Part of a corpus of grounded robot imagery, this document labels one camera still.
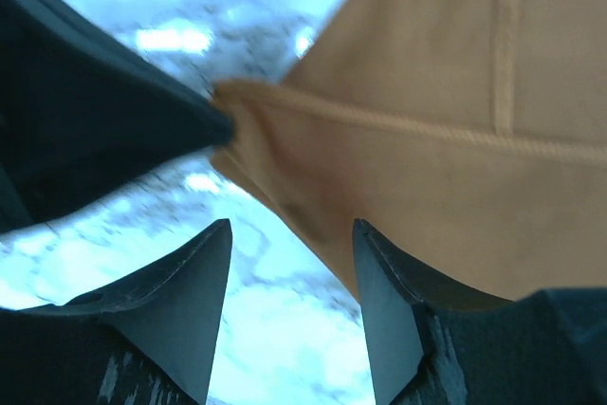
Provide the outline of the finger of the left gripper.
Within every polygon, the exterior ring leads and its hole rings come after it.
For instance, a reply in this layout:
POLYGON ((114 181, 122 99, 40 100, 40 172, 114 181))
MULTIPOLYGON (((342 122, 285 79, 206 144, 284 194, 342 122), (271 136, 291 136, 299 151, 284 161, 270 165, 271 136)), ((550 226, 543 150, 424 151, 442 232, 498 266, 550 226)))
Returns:
POLYGON ((69 215, 230 119, 63 0, 1 0, 1 229, 69 215))

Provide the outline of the brown cloth napkin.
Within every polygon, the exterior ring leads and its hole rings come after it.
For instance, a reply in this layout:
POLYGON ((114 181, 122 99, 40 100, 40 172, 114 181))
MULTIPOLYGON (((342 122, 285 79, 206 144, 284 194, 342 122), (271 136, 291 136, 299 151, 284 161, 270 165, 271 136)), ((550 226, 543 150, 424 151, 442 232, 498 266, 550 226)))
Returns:
POLYGON ((368 220, 508 299, 606 283, 606 0, 347 0, 212 156, 350 290, 368 220))

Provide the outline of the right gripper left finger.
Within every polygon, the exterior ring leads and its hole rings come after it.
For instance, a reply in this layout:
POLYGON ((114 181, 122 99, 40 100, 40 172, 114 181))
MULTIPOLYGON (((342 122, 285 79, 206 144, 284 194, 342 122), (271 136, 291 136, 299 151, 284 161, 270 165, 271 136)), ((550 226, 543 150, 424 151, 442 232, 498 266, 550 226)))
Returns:
POLYGON ((231 226, 66 304, 1 313, 5 404, 202 404, 227 288, 231 226))

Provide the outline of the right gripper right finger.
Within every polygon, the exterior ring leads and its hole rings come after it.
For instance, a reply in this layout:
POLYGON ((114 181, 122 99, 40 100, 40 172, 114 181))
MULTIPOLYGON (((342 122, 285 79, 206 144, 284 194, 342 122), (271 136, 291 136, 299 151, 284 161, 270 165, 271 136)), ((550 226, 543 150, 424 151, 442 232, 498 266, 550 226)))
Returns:
POLYGON ((379 404, 602 404, 606 291, 508 301, 459 283, 369 222, 353 251, 379 404))

